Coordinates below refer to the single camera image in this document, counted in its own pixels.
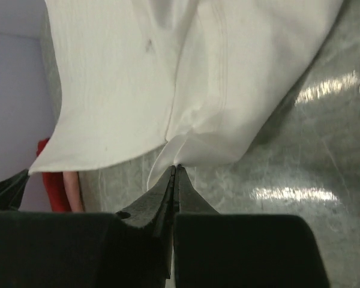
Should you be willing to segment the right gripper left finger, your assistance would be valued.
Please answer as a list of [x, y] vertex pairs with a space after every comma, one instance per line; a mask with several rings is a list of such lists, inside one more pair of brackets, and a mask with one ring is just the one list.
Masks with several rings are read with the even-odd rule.
[[175, 173], [114, 214], [0, 212], [0, 287], [164, 287]]

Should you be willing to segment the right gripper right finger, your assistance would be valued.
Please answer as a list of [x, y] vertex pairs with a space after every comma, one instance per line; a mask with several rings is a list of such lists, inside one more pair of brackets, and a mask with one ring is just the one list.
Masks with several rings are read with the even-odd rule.
[[220, 214], [178, 166], [174, 187], [177, 287], [329, 287], [314, 234], [287, 214]]

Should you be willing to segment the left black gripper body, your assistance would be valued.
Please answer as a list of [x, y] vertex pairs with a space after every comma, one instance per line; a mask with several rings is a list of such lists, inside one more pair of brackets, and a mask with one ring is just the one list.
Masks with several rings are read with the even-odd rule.
[[28, 170], [25, 169], [0, 182], [0, 211], [20, 208], [28, 180]]

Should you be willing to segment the white t shirt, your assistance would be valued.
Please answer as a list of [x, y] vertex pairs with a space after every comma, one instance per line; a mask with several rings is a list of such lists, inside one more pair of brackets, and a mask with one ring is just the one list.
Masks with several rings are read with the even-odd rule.
[[61, 81], [30, 173], [97, 170], [162, 147], [172, 165], [238, 161], [312, 62], [341, 1], [47, 1]]

